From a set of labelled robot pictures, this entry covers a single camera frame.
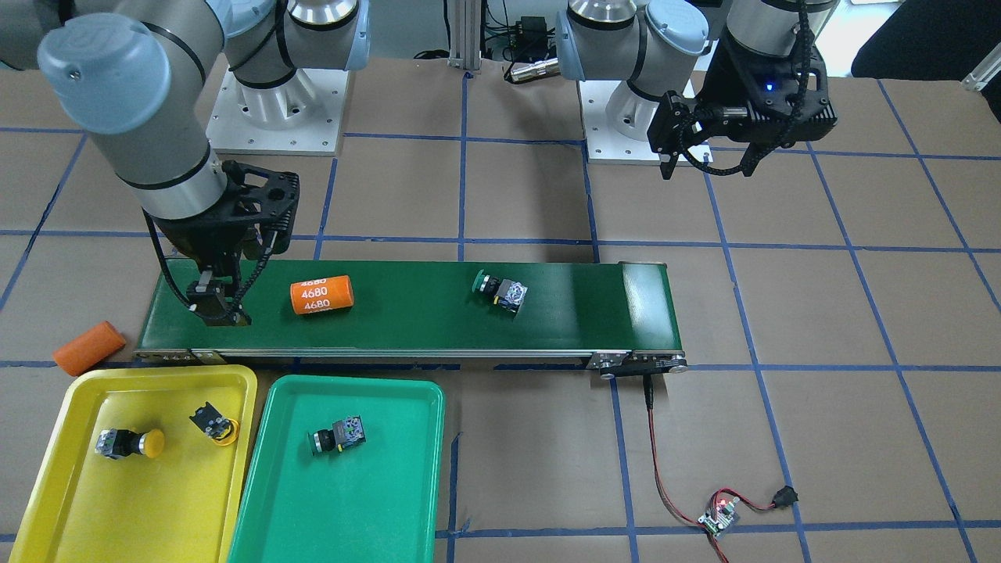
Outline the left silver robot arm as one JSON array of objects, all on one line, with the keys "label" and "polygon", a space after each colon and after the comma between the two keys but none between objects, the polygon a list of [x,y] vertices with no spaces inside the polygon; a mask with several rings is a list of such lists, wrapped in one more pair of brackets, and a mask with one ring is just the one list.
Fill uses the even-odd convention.
[{"label": "left silver robot arm", "polygon": [[838,122],[816,36],[835,1],[571,1],[555,53],[600,163],[750,176]]}]

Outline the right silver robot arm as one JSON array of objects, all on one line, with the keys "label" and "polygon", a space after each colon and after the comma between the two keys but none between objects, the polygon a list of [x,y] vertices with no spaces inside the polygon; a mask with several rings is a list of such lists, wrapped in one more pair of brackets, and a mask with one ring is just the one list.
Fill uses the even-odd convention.
[{"label": "right silver robot arm", "polygon": [[251,124],[283,129],[321,110],[307,69],[364,68],[366,1],[4,1],[2,67],[37,69],[142,207],[196,263],[181,291],[205,325],[249,325],[246,293],[289,248],[300,179],[221,160],[196,118],[218,55]]}]

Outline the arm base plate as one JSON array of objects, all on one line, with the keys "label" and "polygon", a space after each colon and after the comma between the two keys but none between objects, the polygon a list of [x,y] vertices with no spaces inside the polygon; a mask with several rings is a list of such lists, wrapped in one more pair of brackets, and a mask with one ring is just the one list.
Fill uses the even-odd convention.
[{"label": "arm base plate", "polygon": [[336,156],[350,72],[298,69],[272,89],[223,75],[205,134],[218,154]]},{"label": "arm base plate", "polygon": [[662,162],[647,137],[657,102],[637,96],[623,81],[579,81],[578,90],[590,163],[657,167]]}]

